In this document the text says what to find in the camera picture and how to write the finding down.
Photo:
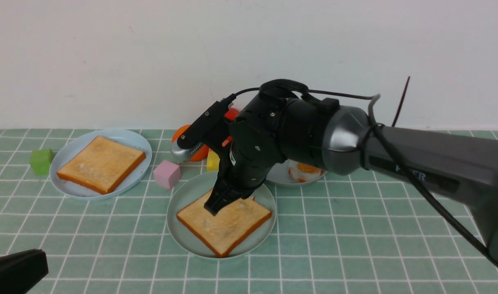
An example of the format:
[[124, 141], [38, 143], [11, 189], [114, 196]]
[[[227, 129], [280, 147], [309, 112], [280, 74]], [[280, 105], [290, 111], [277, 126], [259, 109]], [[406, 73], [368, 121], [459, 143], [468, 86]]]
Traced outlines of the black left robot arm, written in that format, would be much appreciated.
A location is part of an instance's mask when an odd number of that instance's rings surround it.
[[47, 254], [30, 249], [0, 257], [0, 294], [26, 294], [49, 273]]

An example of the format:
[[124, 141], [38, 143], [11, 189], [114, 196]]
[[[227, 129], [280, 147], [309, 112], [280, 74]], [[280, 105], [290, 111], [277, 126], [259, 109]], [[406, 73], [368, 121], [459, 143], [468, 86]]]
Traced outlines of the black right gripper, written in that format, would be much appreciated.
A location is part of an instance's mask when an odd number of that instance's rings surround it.
[[213, 216], [259, 188], [270, 169], [286, 160], [277, 142], [279, 121], [292, 92], [257, 94], [229, 125], [232, 141], [220, 156], [220, 169], [204, 208]]

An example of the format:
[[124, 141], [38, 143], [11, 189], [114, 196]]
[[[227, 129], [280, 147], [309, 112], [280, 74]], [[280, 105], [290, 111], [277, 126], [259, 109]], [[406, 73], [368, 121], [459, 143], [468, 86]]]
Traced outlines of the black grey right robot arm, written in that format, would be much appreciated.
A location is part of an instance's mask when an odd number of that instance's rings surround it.
[[219, 145], [220, 171], [206, 210], [216, 215], [249, 197], [270, 169], [285, 160], [338, 175], [368, 169], [410, 183], [425, 198], [433, 192], [469, 208], [483, 239], [435, 200], [430, 204], [483, 255], [498, 261], [498, 141], [378, 124], [338, 100], [261, 91], [228, 127]]

